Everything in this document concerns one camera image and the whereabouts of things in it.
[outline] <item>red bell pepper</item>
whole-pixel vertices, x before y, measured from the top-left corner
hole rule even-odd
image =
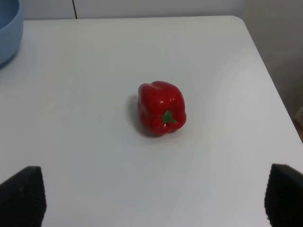
[[[153,134],[163,135],[185,124],[184,99],[175,85],[163,81],[142,84],[138,97],[140,121]]]

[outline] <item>blue bowl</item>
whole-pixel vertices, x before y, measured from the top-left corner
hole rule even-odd
[[[20,46],[23,16],[20,0],[0,0],[0,64],[9,60]]]

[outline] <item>cabinet door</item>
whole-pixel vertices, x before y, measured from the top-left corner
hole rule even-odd
[[[21,0],[24,19],[75,18],[72,0]]]
[[[240,16],[245,0],[74,0],[78,18]]]

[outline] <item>bowl rim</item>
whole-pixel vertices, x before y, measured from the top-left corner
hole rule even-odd
[[[21,0],[18,0],[18,3],[19,3],[18,12],[16,13],[16,15],[14,16],[14,18],[7,25],[5,25],[3,28],[0,28],[0,32],[4,31],[7,27],[10,26],[10,24],[14,23],[14,21],[16,20],[16,18],[21,14],[21,12],[22,12]]]

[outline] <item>white wall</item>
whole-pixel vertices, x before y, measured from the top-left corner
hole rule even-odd
[[[72,0],[21,0],[24,19],[72,19]]]
[[[303,106],[303,1],[247,0],[243,18],[293,118]]]
[[[241,15],[245,0],[75,0],[78,18]]]

